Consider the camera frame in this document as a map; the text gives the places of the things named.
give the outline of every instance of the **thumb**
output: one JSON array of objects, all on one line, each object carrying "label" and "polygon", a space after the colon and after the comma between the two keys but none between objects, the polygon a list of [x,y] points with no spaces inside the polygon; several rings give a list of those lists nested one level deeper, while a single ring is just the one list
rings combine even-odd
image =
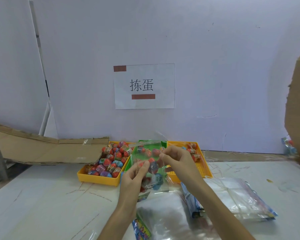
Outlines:
[{"label": "thumb", "polygon": [[164,153],[161,153],[159,155],[159,159],[164,162],[164,165],[170,165],[172,168],[177,162],[172,157],[170,157],[169,155],[164,154]]},{"label": "thumb", "polygon": [[139,169],[139,172],[136,175],[135,179],[141,182],[143,177],[147,174],[149,166],[150,166],[149,161],[145,161],[142,167]]}]

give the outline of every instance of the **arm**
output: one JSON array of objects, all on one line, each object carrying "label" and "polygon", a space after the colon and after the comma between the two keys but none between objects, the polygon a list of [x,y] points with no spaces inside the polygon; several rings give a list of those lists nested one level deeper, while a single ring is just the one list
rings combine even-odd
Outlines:
[{"label": "arm", "polygon": [[97,240],[121,240],[128,226],[136,218],[136,204],[141,181],[148,172],[150,164],[144,162],[138,174],[134,164],[121,178],[120,195],[116,209],[105,224]]},{"label": "arm", "polygon": [[203,205],[222,240],[255,240],[202,179],[188,151],[169,146],[160,154],[160,160],[171,166],[188,191]]}]

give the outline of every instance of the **yellow plastic tray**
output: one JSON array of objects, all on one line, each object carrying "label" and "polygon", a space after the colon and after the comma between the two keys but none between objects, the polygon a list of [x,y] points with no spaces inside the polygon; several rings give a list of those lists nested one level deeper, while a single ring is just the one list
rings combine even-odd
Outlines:
[{"label": "yellow plastic tray", "polygon": [[[197,148],[196,148],[196,153],[197,154],[200,154],[201,155],[201,160],[196,162],[195,165],[197,166],[197,169],[199,170],[201,176],[203,178],[212,178],[212,173],[209,169],[209,166],[204,158],[204,155],[202,154],[202,151],[200,150],[200,147],[198,145],[197,142],[189,142],[189,141],[167,141],[167,146],[170,146],[170,145],[175,145],[177,147],[185,147],[185,148],[188,148],[188,144],[190,143],[195,143],[197,145]],[[175,172],[168,172],[167,173],[168,176],[171,178],[171,180],[173,182],[176,182],[176,183],[180,183],[180,179],[178,179],[178,177],[176,176]]]},{"label": "yellow plastic tray", "polygon": [[[116,144],[119,143],[119,141],[109,141],[109,143],[111,143],[111,142],[114,142]],[[77,172],[78,179],[81,182],[90,182],[90,183],[96,183],[96,184],[106,184],[106,185],[118,186],[119,183],[120,183],[121,172],[123,172],[124,169],[126,168],[126,166],[128,164],[128,161],[130,160],[130,156],[128,157],[128,160],[126,161],[126,163],[122,167],[122,169],[119,173],[119,176],[116,177],[116,178],[102,177],[102,176],[95,176],[95,175],[86,174],[85,170],[86,170],[87,165],[84,165],[84,167]]]}]

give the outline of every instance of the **paper sign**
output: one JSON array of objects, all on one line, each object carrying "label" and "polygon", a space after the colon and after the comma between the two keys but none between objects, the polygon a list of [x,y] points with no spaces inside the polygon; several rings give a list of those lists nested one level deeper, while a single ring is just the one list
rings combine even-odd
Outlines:
[{"label": "paper sign", "polygon": [[113,67],[116,109],[174,109],[175,64]]}]

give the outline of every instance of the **white table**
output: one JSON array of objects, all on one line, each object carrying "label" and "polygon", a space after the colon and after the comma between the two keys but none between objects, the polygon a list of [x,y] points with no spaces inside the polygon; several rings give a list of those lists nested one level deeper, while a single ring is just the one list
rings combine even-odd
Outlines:
[{"label": "white table", "polygon": [[[300,239],[300,167],[293,162],[215,162],[215,177],[249,182],[278,214],[247,226],[256,239]],[[100,232],[116,206],[119,187],[81,183],[79,164],[32,166],[0,189],[0,239],[79,240]],[[124,239],[135,239],[130,225]]]}]

